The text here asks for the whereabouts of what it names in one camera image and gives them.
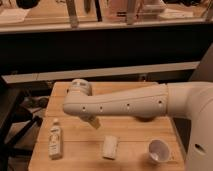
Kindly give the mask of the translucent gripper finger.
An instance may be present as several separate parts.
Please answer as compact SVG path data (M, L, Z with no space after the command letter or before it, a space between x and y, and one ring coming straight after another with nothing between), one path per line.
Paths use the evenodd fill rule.
M99 129L100 126L101 126L99 119L97 117L94 117L94 116L89 118L88 123L95 129Z

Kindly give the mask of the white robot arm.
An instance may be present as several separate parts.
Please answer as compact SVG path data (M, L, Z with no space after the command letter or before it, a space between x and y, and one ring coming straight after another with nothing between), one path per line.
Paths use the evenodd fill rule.
M186 171L213 171L213 83L179 82L94 95L83 79L71 82L63 111L93 125L100 116L168 116L191 121Z

